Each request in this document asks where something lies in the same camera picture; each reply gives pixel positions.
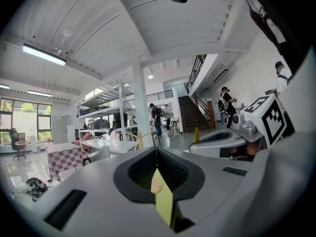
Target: glass window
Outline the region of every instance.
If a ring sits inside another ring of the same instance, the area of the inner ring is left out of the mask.
[[[51,105],[40,105],[39,112],[40,115],[51,115]]]
[[[102,91],[103,91],[102,89],[97,88],[97,89],[94,91],[94,95],[99,94],[99,93],[102,92]]]
[[[0,132],[0,145],[11,145],[11,137],[9,132]]]
[[[1,99],[0,111],[12,112],[13,100]]]
[[[94,91],[92,91],[89,94],[87,94],[84,99],[87,100],[87,99],[89,99],[90,97],[93,97],[93,96],[94,96]]]
[[[0,129],[11,129],[10,114],[0,114]]]
[[[37,109],[37,104],[14,101],[14,112],[36,113]]]
[[[39,132],[39,143],[46,143],[51,140],[51,132]]]
[[[12,128],[18,133],[25,133],[29,143],[30,136],[37,136],[37,104],[14,101]]]
[[[39,130],[50,130],[50,117],[39,117]]]

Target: ceiling lamp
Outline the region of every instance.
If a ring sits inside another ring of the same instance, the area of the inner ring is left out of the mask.
[[[213,82],[218,82],[227,72],[228,69],[224,69]]]
[[[64,66],[66,64],[66,60],[59,58],[55,55],[52,55],[48,52],[42,51],[42,50],[40,50],[36,47],[33,47],[31,45],[28,45],[28,44],[24,44],[22,46],[22,50],[25,53],[37,56],[37,57],[42,58],[42,59],[47,60],[47,61],[54,62],[54,63],[61,65],[61,66]]]
[[[28,93],[34,94],[34,95],[39,95],[39,96],[44,96],[44,97],[52,97],[52,94],[41,93],[41,92],[32,91],[32,90],[29,90]]]
[[[0,84],[0,88],[2,88],[2,89],[10,89],[10,87],[8,85],[3,85],[3,84]]]

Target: chair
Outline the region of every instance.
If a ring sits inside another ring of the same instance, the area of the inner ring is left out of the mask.
[[[179,130],[179,127],[178,127],[178,125],[177,125],[177,121],[178,121],[178,120],[179,120],[179,119],[171,121],[170,130],[171,130],[172,135],[173,135],[173,130],[174,130],[174,128],[176,128],[177,133],[180,134],[180,130]]]
[[[153,131],[153,132],[152,132],[152,138],[153,138],[154,146],[156,146],[156,144],[155,144],[155,139],[154,139],[154,135],[156,135],[156,134],[158,134],[157,131]]]
[[[83,166],[86,165],[86,162],[88,161],[89,163],[102,160],[102,159],[107,159],[110,158],[110,149],[108,146],[103,146],[100,151],[93,152],[89,155],[89,157],[83,159]]]
[[[86,133],[83,137],[82,140],[86,141],[91,139],[91,134],[90,133]],[[75,145],[80,146],[80,140],[76,140],[75,141]],[[82,145],[82,149],[85,151],[90,151],[91,147],[87,146],[87,145]]]
[[[13,160],[14,158],[18,158],[18,160],[20,160],[21,156],[23,156],[26,159],[26,156],[20,153],[20,150],[26,147],[25,133],[12,132],[11,147],[13,150],[18,152],[18,154],[15,157],[13,157]]]

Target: table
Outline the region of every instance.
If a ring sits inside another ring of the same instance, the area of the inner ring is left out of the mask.
[[[81,143],[97,149],[101,149],[103,146],[108,146],[110,153],[115,155],[125,154],[137,145],[137,142],[135,141],[114,141],[104,139],[86,140],[81,141]]]
[[[73,143],[49,144],[46,148],[50,178],[61,182],[60,172],[81,168],[87,153]]]

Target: black slot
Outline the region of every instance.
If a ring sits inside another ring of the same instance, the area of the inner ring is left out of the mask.
[[[245,176],[247,174],[247,170],[242,170],[238,168],[232,168],[232,167],[225,167],[223,168],[223,171],[238,175],[238,176]]]
[[[59,203],[53,212],[46,217],[45,222],[58,230],[62,230],[85,195],[87,195],[87,192],[72,190],[69,195]]]

